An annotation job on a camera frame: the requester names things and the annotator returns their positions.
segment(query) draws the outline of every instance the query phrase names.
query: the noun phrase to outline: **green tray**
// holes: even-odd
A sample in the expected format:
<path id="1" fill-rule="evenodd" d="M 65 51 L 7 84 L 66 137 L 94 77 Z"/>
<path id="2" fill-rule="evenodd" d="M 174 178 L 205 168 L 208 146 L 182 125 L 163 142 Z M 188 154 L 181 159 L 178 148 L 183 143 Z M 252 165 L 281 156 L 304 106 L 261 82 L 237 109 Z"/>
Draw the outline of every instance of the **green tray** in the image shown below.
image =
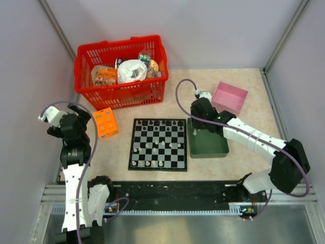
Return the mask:
<path id="1" fill-rule="evenodd" d="M 197 130 L 197 134 L 193 135 L 194 128 L 190 118 L 187 119 L 187 131 L 191 158 L 224 158 L 229 153 L 227 139 L 208 130 Z"/>

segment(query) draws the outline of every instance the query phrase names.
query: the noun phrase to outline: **table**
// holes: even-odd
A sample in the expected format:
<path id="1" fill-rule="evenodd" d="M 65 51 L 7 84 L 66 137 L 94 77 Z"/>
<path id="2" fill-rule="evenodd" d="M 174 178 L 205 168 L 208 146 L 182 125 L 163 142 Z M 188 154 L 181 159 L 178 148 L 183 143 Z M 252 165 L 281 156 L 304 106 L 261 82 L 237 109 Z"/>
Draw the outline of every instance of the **table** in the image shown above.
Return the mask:
<path id="1" fill-rule="evenodd" d="M 119 134 L 99 140 L 89 179 L 108 175 L 115 180 L 234 180 L 249 172 L 259 172 L 270 165 L 245 146 L 228 140 L 230 152 L 220 159 L 192 159 L 188 155 L 187 172 L 129 171 L 129 151 L 134 118 L 187 118 L 177 106 L 175 88 L 184 78 L 192 79 L 199 90 L 213 93 L 220 81 L 248 90 L 248 96 L 239 118 L 248 125 L 279 138 L 272 108 L 259 69 L 188 69 L 170 70 L 162 103 L 113 110 Z M 188 111 L 195 100 L 193 85 L 183 83 L 179 99 Z M 83 96 L 80 103 L 95 112 Z M 94 141 L 94 126 L 88 123 L 87 134 Z"/>

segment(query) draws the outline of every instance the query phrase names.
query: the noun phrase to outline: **wall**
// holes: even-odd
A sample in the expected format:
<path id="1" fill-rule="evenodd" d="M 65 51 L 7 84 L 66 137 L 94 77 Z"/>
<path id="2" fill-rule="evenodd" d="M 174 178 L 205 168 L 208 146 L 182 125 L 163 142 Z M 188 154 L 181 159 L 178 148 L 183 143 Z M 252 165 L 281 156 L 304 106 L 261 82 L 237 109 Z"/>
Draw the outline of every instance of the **wall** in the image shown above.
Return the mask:
<path id="1" fill-rule="evenodd" d="M 301 0 L 47 0 L 70 45 L 159 34 L 170 68 L 264 67 Z"/>
<path id="2" fill-rule="evenodd" d="M 0 236 L 25 244 L 61 144 L 37 117 L 52 101 L 76 98 L 73 62 L 36 0 L 2 1 L 0 32 Z"/>
<path id="3" fill-rule="evenodd" d="M 313 0 L 269 72 L 290 138 L 304 145 L 325 213 L 325 1 Z"/>

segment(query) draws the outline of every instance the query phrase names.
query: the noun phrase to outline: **white plastic bag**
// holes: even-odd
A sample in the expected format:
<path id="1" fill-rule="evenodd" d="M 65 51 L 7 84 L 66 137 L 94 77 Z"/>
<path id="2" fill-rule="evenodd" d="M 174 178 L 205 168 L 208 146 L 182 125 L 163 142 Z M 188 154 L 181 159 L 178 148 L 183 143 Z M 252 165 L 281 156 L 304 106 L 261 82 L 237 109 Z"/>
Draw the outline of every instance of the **white plastic bag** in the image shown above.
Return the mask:
<path id="1" fill-rule="evenodd" d="M 146 65 L 139 59 L 124 61 L 117 69 L 117 83 L 129 83 L 144 80 L 147 75 Z"/>

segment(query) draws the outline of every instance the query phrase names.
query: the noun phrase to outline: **gray floor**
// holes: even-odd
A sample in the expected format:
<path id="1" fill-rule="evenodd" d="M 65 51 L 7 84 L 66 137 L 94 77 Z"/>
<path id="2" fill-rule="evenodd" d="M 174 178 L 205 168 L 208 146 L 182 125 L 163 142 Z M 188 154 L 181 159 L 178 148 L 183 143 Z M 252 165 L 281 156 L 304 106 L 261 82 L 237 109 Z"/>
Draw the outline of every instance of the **gray floor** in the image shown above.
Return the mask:
<path id="1" fill-rule="evenodd" d="M 63 216 L 51 216 L 45 243 L 60 232 Z M 303 206 L 269 206 L 253 222 L 221 216 L 119 216 L 103 224 L 109 244 L 313 244 Z"/>

